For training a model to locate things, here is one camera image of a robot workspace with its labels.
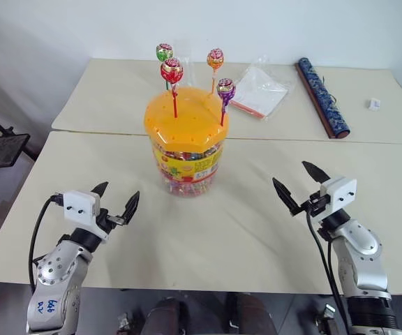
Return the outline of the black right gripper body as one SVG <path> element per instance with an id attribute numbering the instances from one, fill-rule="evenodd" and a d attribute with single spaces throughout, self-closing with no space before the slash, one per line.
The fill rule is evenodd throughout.
<path id="1" fill-rule="evenodd" d="M 317 191 L 310 195 L 308 202 L 308 208 L 311 210 L 311 216 L 316 217 L 322 213 L 326 206 L 330 203 L 331 198 L 328 194 L 321 195 L 320 191 Z"/>

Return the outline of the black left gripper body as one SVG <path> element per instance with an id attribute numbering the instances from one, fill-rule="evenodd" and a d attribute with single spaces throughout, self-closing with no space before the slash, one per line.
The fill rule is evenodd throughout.
<path id="1" fill-rule="evenodd" d="M 120 216 L 111 216 L 107 209 L 101 208 L 99 215 L 96 217 L 96 225 L 108 235 L 117 226 L 124 225 L 124 219 Z"/>

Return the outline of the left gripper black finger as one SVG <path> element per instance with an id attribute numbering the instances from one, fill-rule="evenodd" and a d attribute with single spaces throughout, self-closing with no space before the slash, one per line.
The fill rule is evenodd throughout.
<path id="1" fill-rule="evenodd" d="M 125 210 L 123 214 L 120 216 L 119 225 L 128 225 L 130 223 L 135 212 L 137 211 L 139 200 L 140 200 L 140 192 L 136 191 L 126 203 Z"/>
<path id="2" fill-rule="evenodd" d="M 102 183 L 97 184 L 96 186 L 93 187 L 92 190 L 90 190 L 90 194 L 92 196 L 94 196 L 95 198 L 101 199 L 102 196 L 105 193 L 105 190 L 108 186 L 109 182 L 108 181 L 104 181 Z"/>

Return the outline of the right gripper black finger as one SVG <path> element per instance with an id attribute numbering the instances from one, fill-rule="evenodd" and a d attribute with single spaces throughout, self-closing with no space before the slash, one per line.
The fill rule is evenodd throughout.
<path id="1" fill-rule="evenodd" d="M 314 181 L 318 183 L 324 183 L 329 179 L 328 174 L 316 165 L 308 161 L 302 161 L 301 163 Z"/>
<path id="2" fill-rule="evenodd" d="M 272 182 L 278 197 L 282 200 L 283 204 L 288 208 L 291 216 L 296 216 L 297 214 L 307 211 L 308 202 L 304 202 L 298 205 L 295 200 L 291 197 L 291 192 L 275 177 L 272 178 Z"/>

